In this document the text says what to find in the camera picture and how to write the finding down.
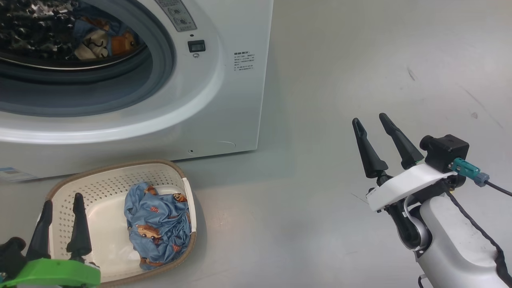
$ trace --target gray floor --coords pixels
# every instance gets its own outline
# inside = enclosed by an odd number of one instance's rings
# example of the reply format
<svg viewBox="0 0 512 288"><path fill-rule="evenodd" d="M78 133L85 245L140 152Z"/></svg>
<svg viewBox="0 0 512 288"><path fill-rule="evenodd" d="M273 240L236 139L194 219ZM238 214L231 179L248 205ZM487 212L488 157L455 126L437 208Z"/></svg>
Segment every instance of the gray floor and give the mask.
<svg viewBox="0 0 512 288"><path fill-rule="evenodd" d="M351 120L392 175L400 160L379 112L415 143L468 141L468 159L512 188L511 27L505 0L275 0L260 147L179 163L199 204L197 246L144 286L416 287L413 254L365 203L374 182ZM30 239L59 180L2 183L1 241ZM455 195L511 266L512 199L469 182Z"/></svg>

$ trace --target plastic laundry basket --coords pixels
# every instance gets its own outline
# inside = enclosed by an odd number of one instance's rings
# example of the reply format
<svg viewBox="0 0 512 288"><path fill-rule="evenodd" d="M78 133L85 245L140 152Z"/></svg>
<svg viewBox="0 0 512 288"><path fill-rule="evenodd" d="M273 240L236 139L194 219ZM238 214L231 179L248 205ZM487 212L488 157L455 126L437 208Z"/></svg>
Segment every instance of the plastic laundry basket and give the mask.
<svg viewBox="0 0 512 288"><path fill-rule="evenodd" d="M187 251L176 261L151 271L139 267L139 253L128 238L124 216L124 198L130 187L146 181L160 194L186 195L190 210L191 235ZM50 255L53 259L69 259L66 246L73 231L73 201L81 193L91 234L92 253L86 256L101 269L101 286L117 286L151 277L181 264L196 242L196 209L187 178L174 163L166 160L131 162L95 169L72 176L48 194L53 201L50 226Z"/></svg>

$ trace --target sticker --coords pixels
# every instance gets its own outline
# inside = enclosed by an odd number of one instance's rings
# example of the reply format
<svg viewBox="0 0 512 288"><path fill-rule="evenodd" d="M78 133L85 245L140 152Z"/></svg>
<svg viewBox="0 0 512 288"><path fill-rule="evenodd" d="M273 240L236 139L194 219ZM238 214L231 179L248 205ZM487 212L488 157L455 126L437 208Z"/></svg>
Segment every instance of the sticker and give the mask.
<svg viewBox="0 0 512 288"><path fill-rule="evenodd" d="M192 16L181 0L155 0L162 10L167 14L174 28L178 32L196 30L197 26Z"/></svg>
<svg viewBox="0 0 512 288"><path fill-rule="evenodd" d="M7 168L0 168L0 179L9 181L9 182L16 182L16 181L37 179L37 177L35 177L34 175L30 175L28 173L22 172L17 169L7 167Z"/></svg>
<svg viewBox="0 0 512 288"><path fill-rule="evenodd" d="M254 69L254 58L254 54L251 54L249 51L236 52L234 54L234 70L244 71Z"/></svg>

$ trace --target connector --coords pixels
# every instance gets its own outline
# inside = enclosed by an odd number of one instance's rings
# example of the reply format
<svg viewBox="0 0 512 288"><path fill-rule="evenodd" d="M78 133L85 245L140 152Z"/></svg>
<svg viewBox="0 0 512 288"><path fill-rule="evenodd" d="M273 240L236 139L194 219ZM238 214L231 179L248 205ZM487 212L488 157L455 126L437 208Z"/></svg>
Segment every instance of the connector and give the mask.
<svg viewBox="0 0 512 288"><path fill-rule="evenodd" d="M462 158L456 158L448 168L457 172L461 176L465 176L475 182L476 185L484 187L485 182L489 180L489 175L480 172L480 169Z"/></svg>

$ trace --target basket rim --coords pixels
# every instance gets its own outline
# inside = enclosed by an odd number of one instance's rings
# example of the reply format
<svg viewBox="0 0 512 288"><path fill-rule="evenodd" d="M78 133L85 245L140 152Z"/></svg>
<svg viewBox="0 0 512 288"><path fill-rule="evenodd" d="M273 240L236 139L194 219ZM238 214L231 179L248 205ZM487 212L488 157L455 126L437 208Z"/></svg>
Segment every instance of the basket rim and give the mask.
<svg viewBox="0 0 512 288"><path fill-rule="evenodd" d="M110 166L105 166L105 167L101 167L101 168L96 168L96 169L92 169L92 170L78 173L71 177L68 177L68 178L62 180L61 182L59 182L57 185L55 185L52 188L52 190L50 190L50 192L46 195L46 200L52 200L53 197L55 196L55 194L57 194L57 192L62 187L64 187L65 185L67 185L71 182L74 182L76 180L86 178L86 177L92 176L94 174L107 172L109 170L115 170L115 169L121 169L121 168L127 168L127 167L131 167L131 166L139 166L139 165L145 165L145 164L164 164L164 165L170 166L174 170L176 170L176 172L178 172L178 174L180 175L181 178L186 178L185 173L183 173L181 168L179 168L176 164L174 164L173 162L168 161L168 160L153 159L153 160L143 160L143 161L132 161L132 162L127 162L127 163L123 163L123 164L116 164L116 165L110 165Z"/></svg>
<svg viewBox="0 0 512 288"><path fill-rule="evenodd" d="M176 164L174 164L173 162L168 161L168 160L153 159L153 160L143 160L143 161L132 161L132 162L127 162L127 163L123 163L123 164L116 164L116 165L111 165L111 166L105 166L105 167L101 167L101 168L92 169L92 170L89 170L89 171L85 171L85 172L73 175L73 176L71 176L69 178L66 178L63 181L59 182L57 185L55 185L52 188L52 190L50 190L50 192L46 196L46 200L52 200L53 197L55 196L55 194L57 194L57 192L62 187L64 187L65 185L67 185L67 184L69 184L71 182L77 181L79 179L86 178L86 177L89 177L89 176L92 176L92 175L95 175L95 174L103 173L103 172L106 172L106 171L109 171L109 170L115 170L115 169L127 168L127 167L131 167L131 166L139 166L139 165L145 165L145 164L164 164L164 165L170 166L171 168L176 170L176 172L178 172L178 174L180 175L180 177L182 179L186 178L185 177L185 173L183 173L181 168L179 168ZM194 232L192 232L190 234L190 242L188 244L187 251L185 251L185 253L183 255L181 255L181 257L178 258L176 261L173 261L171 263L163 265L162 267L158 267L156 269L143 272L143 273L141 273L139 275L135 275L135 276L131 276L131 277L122 278L122 279L119 279L119 280L114 280L114 281L109 281L109 282L101 283L100 287L115 287L115 286L124 285L124 284L132 283L132 282L138 282L138 281L141 281L143 279L146 279L146 278L149 278L149 277L153 277L153 276L158 275L160 273L163 273L163 272L166 272L166 271L169 271L169 270L172 270L172 269L176 268L177 266L179 266L181 263L183 263L185 261L185 259L190 255L190 253L194 249L194 246L196 244L196 236L197 236L197 232L196 231L194 231Z"/></svg>

